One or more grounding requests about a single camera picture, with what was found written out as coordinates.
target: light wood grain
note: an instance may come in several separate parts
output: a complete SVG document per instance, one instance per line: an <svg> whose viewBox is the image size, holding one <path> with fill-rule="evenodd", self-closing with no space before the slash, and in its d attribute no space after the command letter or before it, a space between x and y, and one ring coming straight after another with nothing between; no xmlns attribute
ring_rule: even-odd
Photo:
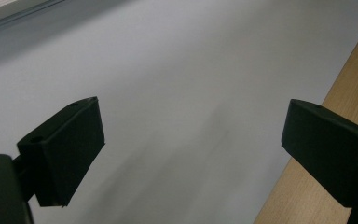
<svg viewBox="0 0 358 224"><path fill-rule="evenodd" d="M358 44L324 99L323 106L358 124ZM255 223L347 223L351 209L340 205L291 159Z"/></svg>

